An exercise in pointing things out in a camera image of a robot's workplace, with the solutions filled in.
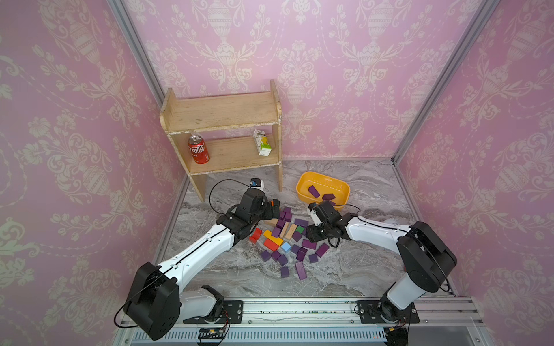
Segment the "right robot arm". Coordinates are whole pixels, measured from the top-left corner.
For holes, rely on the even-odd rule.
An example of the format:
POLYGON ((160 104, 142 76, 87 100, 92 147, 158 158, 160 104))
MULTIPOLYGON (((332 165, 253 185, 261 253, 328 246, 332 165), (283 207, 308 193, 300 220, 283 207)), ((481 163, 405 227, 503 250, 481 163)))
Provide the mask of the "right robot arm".
POLYGON ((403 322, 411 305, 424 294, 439 291, 449 284, 448 276, 457 258, 427 223, 392 225, 373 221, 356 213, 342 214, 329 201, 308 206, 313 224, 307 227, 311 242, 345 239, 363 242, 395 252, 400 256, 405 274, 383 294, 377 310, 383 320, 403 322))

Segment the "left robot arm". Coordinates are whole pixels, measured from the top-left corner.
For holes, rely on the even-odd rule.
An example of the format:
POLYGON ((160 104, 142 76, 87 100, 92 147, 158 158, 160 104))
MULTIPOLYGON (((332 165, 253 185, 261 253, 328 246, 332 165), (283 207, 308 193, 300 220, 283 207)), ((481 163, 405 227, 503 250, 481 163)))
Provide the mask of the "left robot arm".
POLYGON ((188 319, 227 322, 219 291, 209 285, 196 291, 186 288, 214 259, 247 239, 260 221, 278 218, 280 206, 279 200, 270 200, 261 189, 249 187, 241 202, 222 213, 199 240, 158 265, 143 264, 120 310, 154 341, 188 319))

